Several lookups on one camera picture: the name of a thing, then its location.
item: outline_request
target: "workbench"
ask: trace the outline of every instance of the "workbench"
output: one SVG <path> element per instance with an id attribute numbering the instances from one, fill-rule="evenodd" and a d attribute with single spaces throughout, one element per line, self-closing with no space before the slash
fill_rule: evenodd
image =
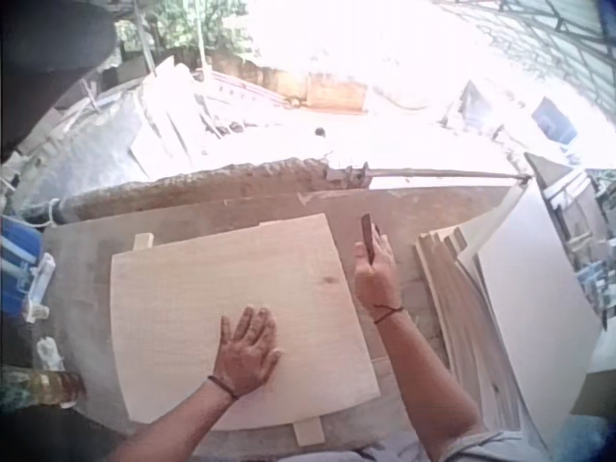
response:
<path id="1" fill-rule="evenodd" d="M 497 206 L 506 188 L 460 187 L 383 191 L 289 193 L 217 200 L 95 219 L 48 229 L 44 249 L 56 271 L 44 303 L 48 320 L 33 334 L 55 338 L 64 364 L 84 380 L 87 395 L 75 409 L 123 434 L 139 425 L 128 419 L 116 373 L 110 328 L 112 256 L 130 251 L 135 235 L 153 233 L 154 245 L 257 226 L 261 222 L 325 213 L 353 294 L 353 243 L 361 241 L 360 217 L 372 215 L 388 234 L 398 262 L 406 309 L 438 356 L 448 363 L 440 325 L 430 304 L 413 253 L 417 237 L 453 226 Z M 410 429 L 396 379 L 368 313 L 353 295 L 376 371 L 381 396 L 351 409 L 321 417 L 324 445 L 300 448 L 293 427 L 211 432 L 195 454 L 231 458 L 272 458 L 307 450 L 354 449 Z"/>

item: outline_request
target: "black string bracelet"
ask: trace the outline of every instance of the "black string bracelet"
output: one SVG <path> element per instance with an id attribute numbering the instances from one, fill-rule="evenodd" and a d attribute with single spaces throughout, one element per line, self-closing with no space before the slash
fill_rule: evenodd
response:
<path id="1" fill-rule="evenodd" d="M 404 310 L 403 306 L 400 306 L 399 308 L 392 308 L 391 306 L 387 305 L 374 305 L 374 308 L 387 308 L 389 310 L 389 313 L 385 313 L 378 320 L 375 320 L 374 324 L 379 324 L 381 321 L 385 321 L 387 318 L 394 315 L 395 313 L 399 313 L 400 311 Z"/>
<path id="2" fill-rule="evenodd" d="M 222 382 L 222 380 L 220 380 L 215 375 L 208 375 L 208 380 L 212 381 L 212 383 L 215 383 L 219 388 L 221 388 L 221 390 L 224 390 L 229 395 L 231 395 L 231 398 L 234 399 L 235 401 L 240 399 L 235 393 L 233 393 L 233 390 L 231 390 L 231 388 L 229 388 L 227 385 L 225 385 Z"/>

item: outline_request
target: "blue container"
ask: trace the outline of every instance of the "blue container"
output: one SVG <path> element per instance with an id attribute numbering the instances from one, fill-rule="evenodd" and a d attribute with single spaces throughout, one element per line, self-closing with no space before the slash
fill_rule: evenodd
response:
<path id="1" fill-rule="evenodd" d="M 17 317 L 33 276 L 30 268 L 39 263 L 42 234 L 11 219 L 0 218 L 2 227 L 2 311 Z"/>

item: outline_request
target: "hand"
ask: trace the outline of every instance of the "hand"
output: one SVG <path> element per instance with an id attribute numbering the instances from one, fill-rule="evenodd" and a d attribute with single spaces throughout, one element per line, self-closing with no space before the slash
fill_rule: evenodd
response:
<path id="1" fill-rule="evenodd" d="M 355 244 L 355 293 L 375 320 L 390 311 L 383 307 L 398 308 L 402 299 L 394 252 L 387 235 L 379 236 L 374 225 L 372 245 L 374 260 L 370 264 L 366 246 Z"/>
<path id="2" fill-rule="evenodd" d="M 247 306 L 231 335 L 231 322 L 220 319 L 220 346 L 213 375 L 229 387 L 237 397 L 253 392 L 266 383 L 280 359 L 274 349 L 276 321 L 270 310 L 261 308 L 255 314 Z"/>

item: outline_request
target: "foliage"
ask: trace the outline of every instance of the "foliage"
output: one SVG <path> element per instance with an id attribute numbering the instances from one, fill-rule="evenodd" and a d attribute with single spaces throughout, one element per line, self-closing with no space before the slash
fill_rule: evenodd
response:
<path id="1" fill-rule="evenodd" d="M 194 0 L 160 0 L 145 14 L 148 41 L 156 48 L 198 46 Z M 206 49 L 250 53 L 250 37 L 242 22 L 247 15 L 245 0 L 200 0 L 201 30 Z M 140 50 L 135 24 L 118 21 L 117 34 L 128 51 Z"/>

